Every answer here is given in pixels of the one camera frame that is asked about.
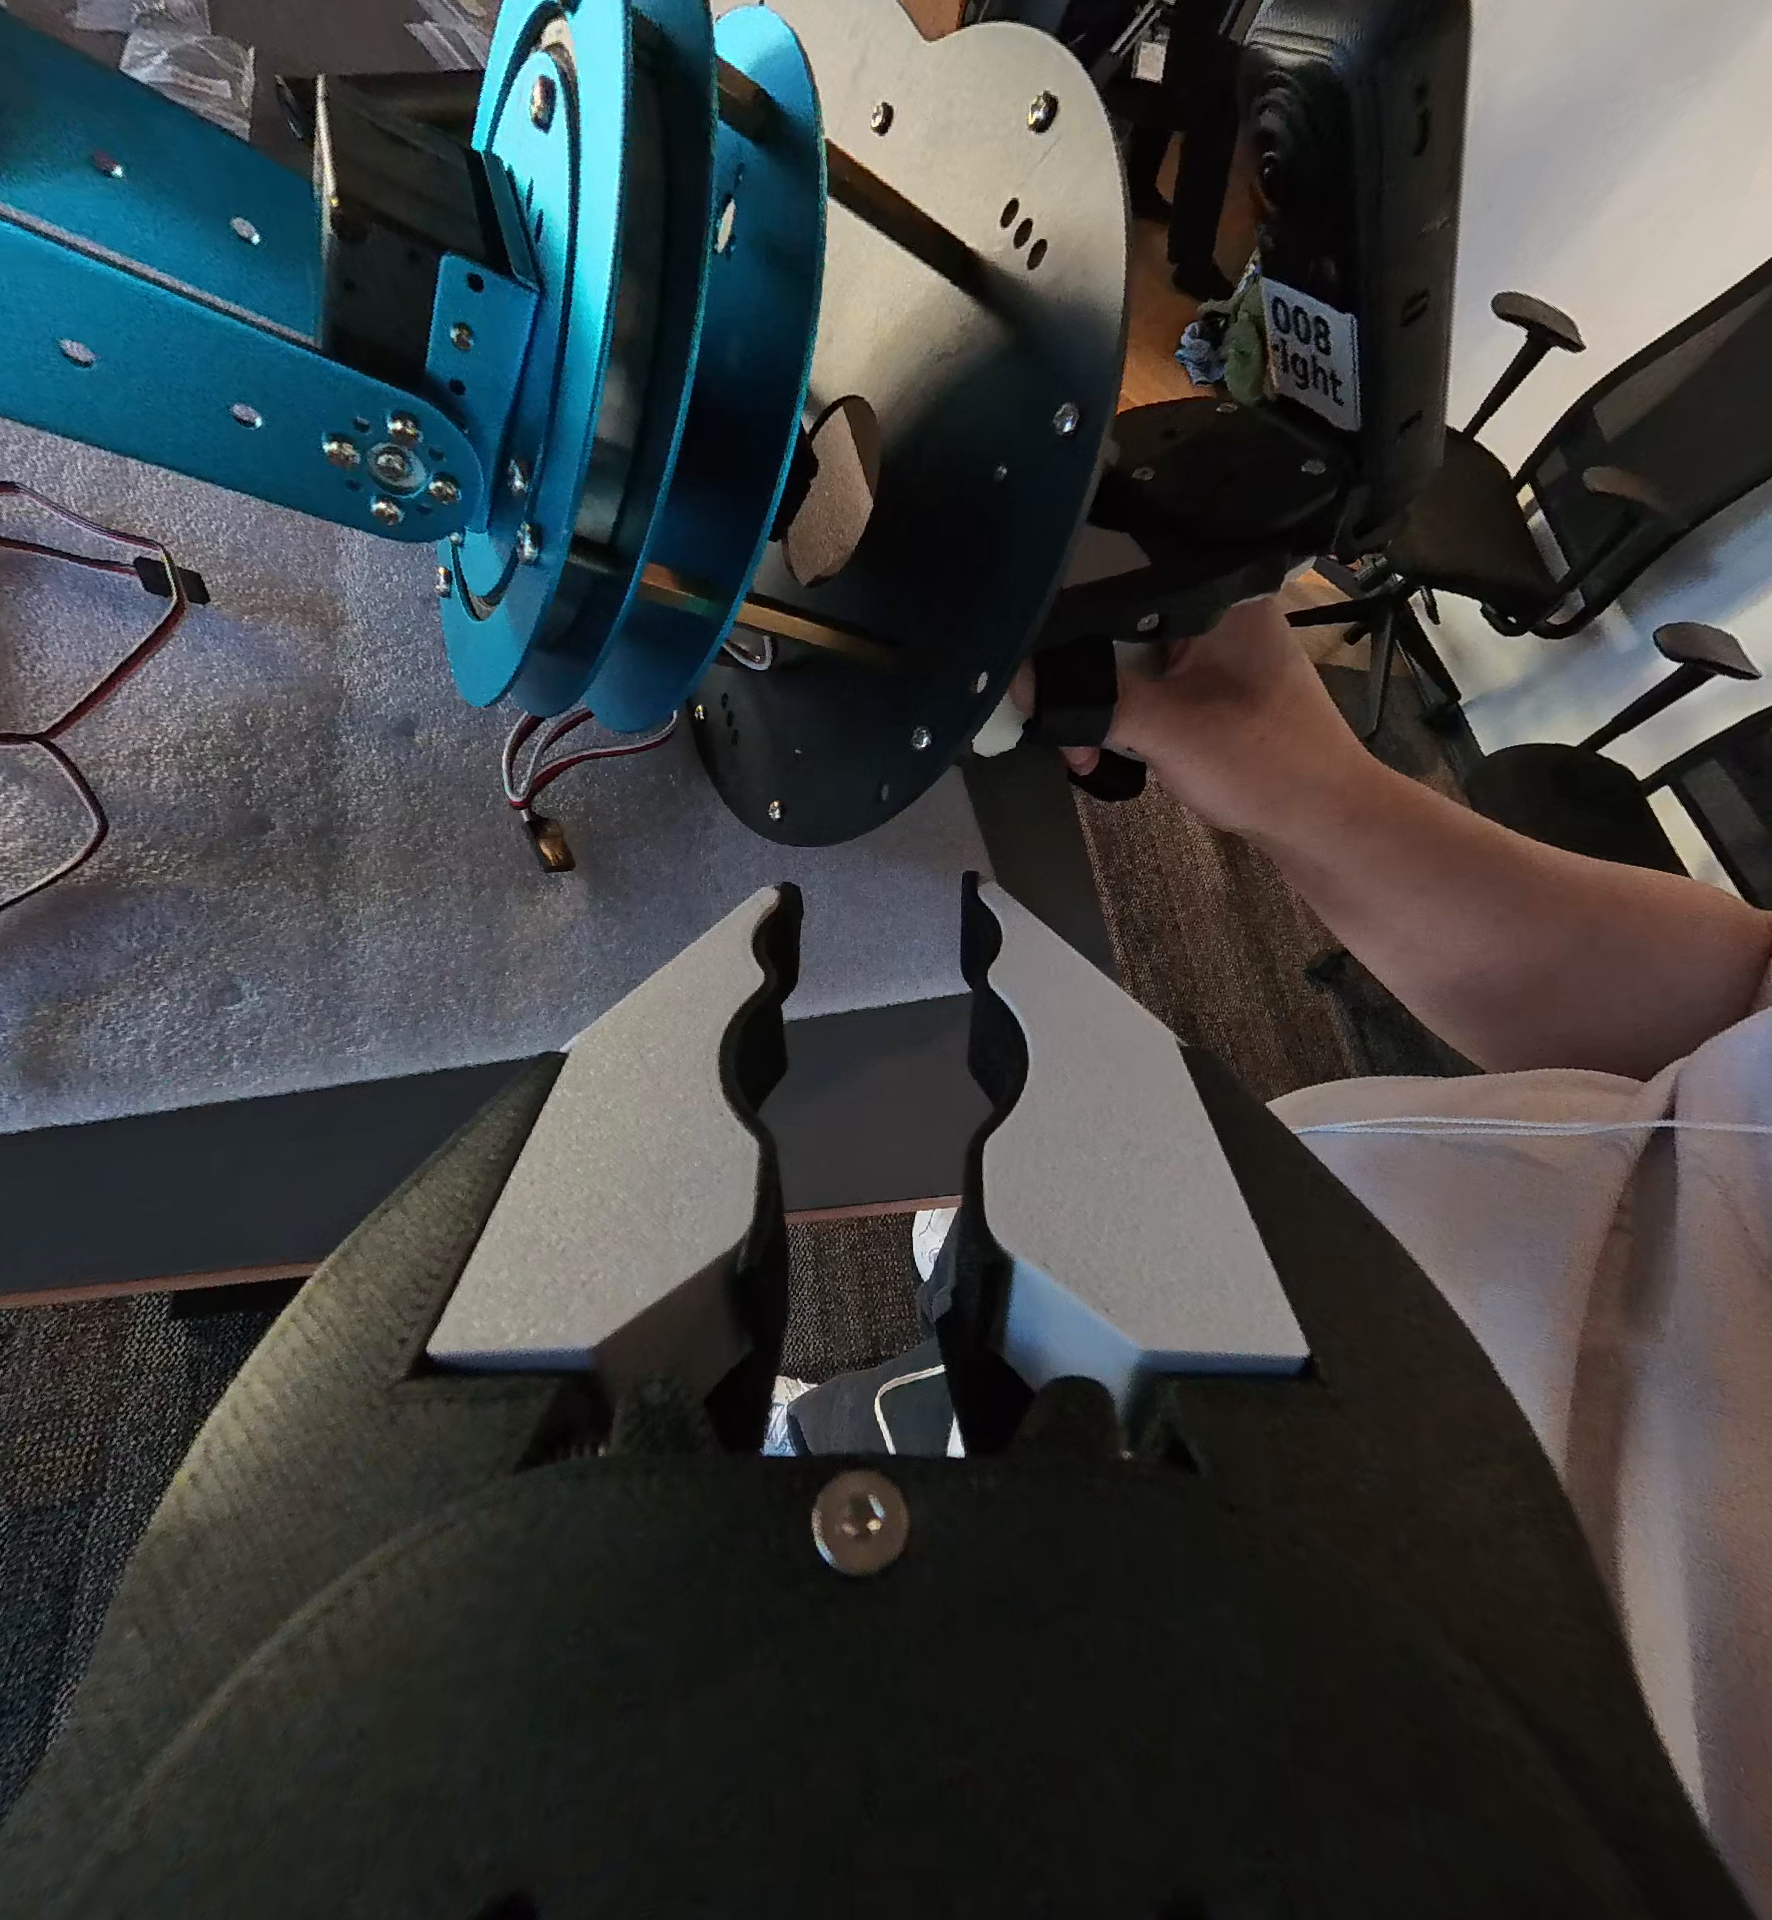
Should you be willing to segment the blue black toy robot arm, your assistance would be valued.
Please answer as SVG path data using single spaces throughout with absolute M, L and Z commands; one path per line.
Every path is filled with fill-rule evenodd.
M 441 565 L 466 701 L 650 730 L 783 845 L 911 806 L 1058 596 L 1128 208 L 1060 44 L 504 3 L 314 172 L 0 6 L 0 416 Z

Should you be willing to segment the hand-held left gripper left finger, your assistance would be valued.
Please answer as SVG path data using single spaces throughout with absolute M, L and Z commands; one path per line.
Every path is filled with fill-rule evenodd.
M 584 1433 L 672 1398 L 724 1450 L 763 1450 L 787 1325 L 763 1104 L 799 930 L 799 889 L 763 886 L 576 1037 L 425 1345 L 435 1366 L 560 1376 Z

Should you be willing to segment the grey foam mat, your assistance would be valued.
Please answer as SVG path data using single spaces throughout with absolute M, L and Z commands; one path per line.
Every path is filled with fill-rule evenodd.
M 0 1133 L 528 1057 L 755 889 L 802 889 L 787 1014 L 958 988 L 963 779 L 835 848 L 770 845 L 688 733 L 498 791 L 507 710 L 449 683 L 435 556 L 0 419 L 0 477 L 164 542 L 213 602 L 65 736 L 108 814 L 0 914 Z

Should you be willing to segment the green blue crumpled item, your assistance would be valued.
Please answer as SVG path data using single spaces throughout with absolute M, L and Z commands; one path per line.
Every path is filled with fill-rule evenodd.
M 1260 268 L 1260 254 L 1252 254 L 1232 294 L 1203 301 L 1175 346 L 1175 365 L 1190 386 L 1214 389 L 1236 406 L 1268 402 L 1276 395 Z

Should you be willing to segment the person's right hand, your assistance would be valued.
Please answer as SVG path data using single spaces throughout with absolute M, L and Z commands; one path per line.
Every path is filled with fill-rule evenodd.
M 1332 706 L 1288 624 L 1288 592 L 1252 596 L 1209 629 L 1115 664 L 1102 740 L 1060 752 L 1082 778 L 1099 753 L 1135 758 L 1211 828 L 1265 845 L 1308 837 L 1375 783 L 1373 758 Z

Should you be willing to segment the clear plastic parts bag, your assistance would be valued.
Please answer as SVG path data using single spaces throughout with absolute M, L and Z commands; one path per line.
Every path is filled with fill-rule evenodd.
M 484 72 L 499 3 L 410 3 L 406 31 L 441 72 Z
M 206 3 L 131 3 L 117 72 L 193 104 L 245 111 L 252 49 L 219 34 Z

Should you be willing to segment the black mesh office chair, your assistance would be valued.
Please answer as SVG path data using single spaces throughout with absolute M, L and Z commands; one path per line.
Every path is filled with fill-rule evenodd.
M 1772 907 L 1772 706 L 1700 740 L 1649 778 L 1604 747 L 1713 678 L 1757 683 L 1738 637 L 1702 622 L 1654 629 L 1670 673 L 1578 743 L 1521 743 L 1482 753 L 1460 778 L 1467 802 L 1529 841 L 1633 870 L 1686 876 L 1652 801 L 1667 791 L 1751 907 Z
M 1583 629 L 1695 526 L 1772 480 L 1772 260 L 1594 382 L 1511 473 L 1483 422 L 1552 350 L 1571 316 L 1505 290 L 1521 349 L 1384 542 L 1391 583 L 1444 589 L 1505 637 Z

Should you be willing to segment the dark grey desk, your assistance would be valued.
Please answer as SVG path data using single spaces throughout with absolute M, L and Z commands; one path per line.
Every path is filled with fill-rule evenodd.
M 311 1267 L 380 1181 L 406 1174 L 410 1149 L 430 1149 L 435 1122 L 504 1083 L 508 1063 L 2 1133 L 0 1296 Z

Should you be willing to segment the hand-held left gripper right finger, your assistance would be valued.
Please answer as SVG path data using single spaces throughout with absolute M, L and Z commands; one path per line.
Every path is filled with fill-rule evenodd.
M 935 1260 L 965 1454 L 1089 1379 L 1135 1430 L 1168 1379 L 1295 1379 L 1308 1338 L 1175 1037 L 1003 886 L 963 876 L 968 1074 L 989 1116 Z

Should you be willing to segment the person's white black shoe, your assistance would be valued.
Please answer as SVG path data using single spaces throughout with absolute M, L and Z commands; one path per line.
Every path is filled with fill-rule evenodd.
M 787 1222 L 787 1328 L 763 1450 L 961 1454 L 930 1280 L 954 1202 Z

